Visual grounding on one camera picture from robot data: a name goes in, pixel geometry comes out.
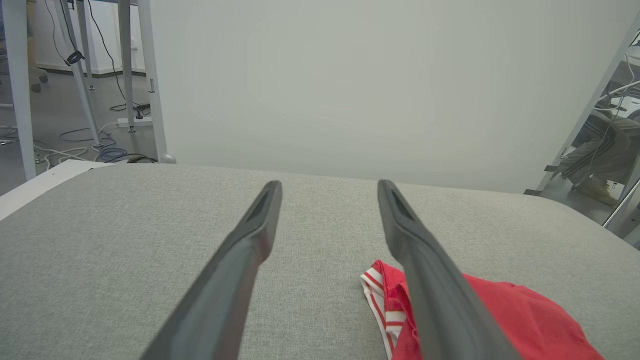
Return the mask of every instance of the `table leg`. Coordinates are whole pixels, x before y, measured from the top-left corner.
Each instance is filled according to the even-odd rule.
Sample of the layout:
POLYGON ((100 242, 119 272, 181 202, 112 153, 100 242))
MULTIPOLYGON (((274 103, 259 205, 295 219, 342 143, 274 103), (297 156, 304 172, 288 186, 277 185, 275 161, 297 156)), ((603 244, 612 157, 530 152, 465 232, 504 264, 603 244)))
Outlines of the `table leg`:
POLYGON ((82 41, 82 49, 84 56, 84 68, 86 69, 86 83, 89 86, 89 90, 93 90, 93 74, 91 70, 91 51, 89 49, 89 36, 88 25, 86 23, 86 8, 84 7, 84 0, 76 1, 78 16, 78 24, 80 26, 80 40, 82 41))
MULTIPOLYGON (((62 37, 65 39, 65 47, 66 53, 73 53, 76 48, 75 45, 75 34, 74 27, 71 23, 71 15, 69 14, 69 8, 67 5, 67 0, 53 0, 56 5, 56 13, 58 15, 58 23, 61 27, 62 37)), ((93 135, 93 146, 101 147, 102 142, 100 140, 100 136, 98 134, 97 126, 95 125, 95 118, 93 117, 93 108, 91 102, 89 101, 88 89, 86 86, 86 82, 84 81, 84 73, 82 71, 81 62, 78 61, 76 63, 71 64, 71 70, 74 73, 74 79, 76 81, 76 87, 78 89, 78 93, 80 95, 80 103, 82 104, 84 115, 89 122, 89 129, 91 129, 91 134, 93 135)))
POLYGON ((27 6, 23 0, 2 1, 4 37, 11 77, 13 109, 20 137, 20 151, 24 176, 36 177, 31 129, 31 101, 29 96, 29 65, 27 63, 27 6))
POLYGON ((151 119, 154 125, 154 137, 156 138, 156 151, 158 161, 161 163, 175 163, 175 159, 167 154, 166 151, 166 138, 164 136, 162 107, 160 106, 160 88, 157 82, 156 52, 154 49, 150 6, 150 0, 138 0, 140 37, 145 57, 145 72, 147 73, 147 88, 149 92, 149 103, 151 104, 151 119))
POLYGON ((120 47, 122 50, 122 74, 127 100, 127 122, 129 132, 133 133, 133 78, 131 74, 131 0, 118 0, 118 19, 120 20, 120 47))

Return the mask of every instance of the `blue cable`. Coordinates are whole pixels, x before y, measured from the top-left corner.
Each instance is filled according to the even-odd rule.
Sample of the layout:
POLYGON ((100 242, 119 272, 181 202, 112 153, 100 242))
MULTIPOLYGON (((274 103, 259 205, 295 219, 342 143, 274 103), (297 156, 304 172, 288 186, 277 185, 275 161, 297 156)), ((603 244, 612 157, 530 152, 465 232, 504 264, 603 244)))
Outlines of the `blue cable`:
MULTIPOLYGON (((84 131, 84 130, 89 130, 88 127, 84 127, 82 129, 76 129, 76 130, 71 130, 71 131, 67 131, 65 133, 62 133, 60 135, 58 135, 58 138, 60 138, 60 140, 62 141, 66 141, 66 142, 86 142, 86 141, 92 141, 93 138, 89 138, 89 139, 82 139, 82 140, 72 140, 72 139, 65 139, 64 136, 67 134, 72 134, 72 133, 76 133, 78 131, 84 131)), ((104 145, 103 147, 100 148, 99 152, 98 152, 98 157, 100 158, 100 160, 102 161, 109 161, 109 160, 113 160, 115 158, 119 158, 121 156, 125 156, 127 154, 127 151, 125 149, 119 148, 119 147, 115 147, 116 145, 116 140, 111 137, 111 133, 105 133, 104 131, 101 131, 102 134, 104 134, 106 137, 104 138, 100 138, 101 140, 109 140, 112 141, 109 144, 104 145)))

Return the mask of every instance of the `pants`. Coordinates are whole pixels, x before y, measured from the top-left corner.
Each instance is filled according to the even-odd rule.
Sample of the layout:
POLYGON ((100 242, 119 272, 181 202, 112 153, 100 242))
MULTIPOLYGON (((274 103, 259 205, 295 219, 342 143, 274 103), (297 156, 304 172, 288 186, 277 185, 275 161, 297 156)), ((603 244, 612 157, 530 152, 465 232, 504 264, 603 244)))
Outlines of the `pants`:
POLYGON ((591 175, 601 182, 626 184, 640 152, 640 124, 623 117, 611 120, 593 111, 581 131, 586 141, 556 171, 573 184, 591 175))

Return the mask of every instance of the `white cable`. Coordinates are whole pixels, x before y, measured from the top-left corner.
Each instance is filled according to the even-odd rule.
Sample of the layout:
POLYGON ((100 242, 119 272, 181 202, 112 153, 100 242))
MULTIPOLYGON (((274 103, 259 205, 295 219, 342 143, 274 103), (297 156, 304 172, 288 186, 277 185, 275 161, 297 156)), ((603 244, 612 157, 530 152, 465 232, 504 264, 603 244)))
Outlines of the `white cable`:
MULTIPOLYGON (((114 125, 117 124, 118 122, 110 122, 109 124, 104 124, 104 126, 102 126, 100 128, 100 130, 98 130, 98 135, 100 135, 102 133, 102 130, 104 130, 105 127, 109 126, 109 125, 114 125)), ((98 147, 96 148, 95 145, 91 145, 91 149, 95 152, 97 152, 98 154, 96 154, 96 156, 93 158, 94 161, 98 161, 98 158, 100 157, 100 149, 102 149, 102 147, 98 147)))
MULTIPOLYGON (((84 153, 87 152, 86 147, 76 147, 73 149, 69 149, 69 150, 64 150, 64 151, 57 151, 54 149, 45 149, 43 147, 39 147, 35 144, 33 144, 33 147, 35 147, 38 150, 42 150, 42 151, 51 151, 51 152, 55 152, 56 154, 60 154, 60 155, 64 155, 64 157, 60 158, 60 160, 58 161, 58 163, 61 163, 62 160, 66 160, 66 159, 70 159, 70 158, 74 158, 77 160, 83 160, 83 161, 87 161, 87 159, 82 159, 79 157, 79 155, 82 155, 84 153), (78 154, 69 154, 69 151, 81 151, 78 154)), ((49 170, 51 168, 51 162, 49 161, 49 154, 45 155, 44 160, 47 162, 47 170, 49 170)))
POLYGON ((602 99, 605 99, 605 98, 606 98, 606 97, 608 97, 608 96, 612 96, 612 95, 614 95, 616 92, 619 92, 620 90, 626 90, 626 89, 630 88, 631 86, 636 86, 636 85, 638 85, 638 84, 640 84, 640 80, 639 80, 639 81, 634 81, 633 83, 628 84, 628 85, 625 85, 625 86, 621 86, 621 87, 619 87, 619 88, 617 88, 617 89, 613 90, 612 92, 609 92, 608 94, 605 94, 605 95, 601 96, 601 97, 598 99, 598 101, 600 101, 600 100, 602 100, 602 99))
MULTIPOLYGON (((102 130, 104 130, 105 127, 109 126, 109 125, 113 125, 113 124, 117 124, 117 122, 110 122, 109 124, 105 124, 104 126, 102 126, 100 128, 100 130, 98 130, 98 134, 100 134, 102 132, 102 130)), ((76 160, 82 160, 82 161, 90 161, 87 159, 83 159, 80 157, 80 155, 83 155, 84 153, 86 153, 88 151, 87 147, 74 147, 73 149, 67 149, 67 150, 63 150, 63 151, 57 151, 54 149, 44 149, 43 147, 39 147, 37 145, 33 145, 33 147, 42 150, 42 151, 49 151, 50 153, 45 155, 44 160, 47 162, 47 170, 49 170, 50 168, 52 168, 53 166, 51 165, 51 162, 49 161, 49 156, 51 155, 51 152, 55 152, 56 154, 60 154, 60 155, 64 155, 62 156, 60 159, 58 159, 58 164, 61 164, 62 161, 65 161, 67 159, 76 159, 76 160), (70 151, 79 151, 78 153, 75 154, 70 154, 70 151)), ((98 160, 98 157, 100 156, 100 148, 96 148, 94 147, 94 145, 91 146, 91 148, 94 151, 98 152, 98 155, 96 155, 95 158, 93 158, 94 161, 98 160)))
MULTIPOLYGON (((623 86, 621 88, 617 88, 617 89, 613 90, 612 92, 601 96, 601 98, 599 98, 598 101, 604 100, 607 97, 609 97, 610 95, 614 95, 619 90, 626 90, 626 89, 630 88, 631 86, 635 86, 635 84, 640 83, 640 81, 635 81, 636 80, 636 74, 631 69, 631 63, 629 62, 629 55, 627 53, 625 53, 625 60, 627 61, 627 68, 629 69, 629 72, 631 73, 631 81, 629 82, 629 85, 625 85, 625 86, 623 86)), ((598 107, 594 107, 594 109, 596 109, 596 110, 616 110, 616 109, 619 109, 619 108, 622 107, 622 99, 624 99, 624 96, 620 98, 620 103, 618 105, 616 105, 614 108, 598 108, 598 107)))

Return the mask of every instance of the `white wall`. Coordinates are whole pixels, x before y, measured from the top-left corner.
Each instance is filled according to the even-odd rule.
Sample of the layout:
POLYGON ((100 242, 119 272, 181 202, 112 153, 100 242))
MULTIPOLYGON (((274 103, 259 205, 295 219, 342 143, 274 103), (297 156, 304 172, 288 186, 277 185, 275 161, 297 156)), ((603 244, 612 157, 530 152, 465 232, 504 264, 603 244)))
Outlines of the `white wall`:
POLYGON ((151 12, 179 163, 522 193, 640 2, 192 0, 151 12))
MULTIPOLYGON (((47 12, 45 2, 48 3, 49 9, 53 14, 53 20, 56 23, 56 44, 58 45, 58 50, 60 50, 60 53, 65 58, 72 52, 65 49, 65 43, 60 32, 63 28, 58 24, 58 16, 56 15, 53 1, 56 0, 38 0, 35 3, 35 61, 37 66, 39 67, 44 67, 47 69, 70 70, 70 68, 65 65, 64 61, 56 53, 53 44, 51 33, 51 31, 53 30, 53 24, 51 22, 51 16, 49 16, 49 13, 47 12)), ((85 3, 88 13, 88 3, 86 1, 85 3)), ((120 32, 118 30, 118 6, 117 4, 105 3, 103 1, 92 1, 92 7, 93 17, 95 17, 95 21, 100 26, 100 30, 102 31, 102 35, 104 36, 105 44, 107 45, 107 48, 109 49, 109 52, 114 59, 116 70, 119 71, 122 69, 122 56, 119 42, 120 32)), ((80 27, 78 25, 76 11, 70 9, 70 14, 72 23, 74 25, 78 46, 80 47, 80 51, 84 54, 85 50, 82 49, 82 41, 80 41, 80 27)), ((89 30, 89 32, 91 35, 90 47, 92 47, 91 56, 93 73, 103 74, 107 72, 113 72, 111 59, 107 55, 107 52, 104 50, 104 46, 102 45, 102 40, 100 39, 98 29, 91 20, 89 14, 87 14, 86 16, 86 21, 87 24, 91 24, 91 29, 89 30)), ((138 50, 132 52, 132 67, 134 68, 134 71, 144 72, 145 63, 144 58, 142 57, 142 43, 139 41, 140 21, 138 18, 137 6, 131 7, 131 38, 134 40, 138 40, 135 41, 135 45, 138 47, 138 50)))

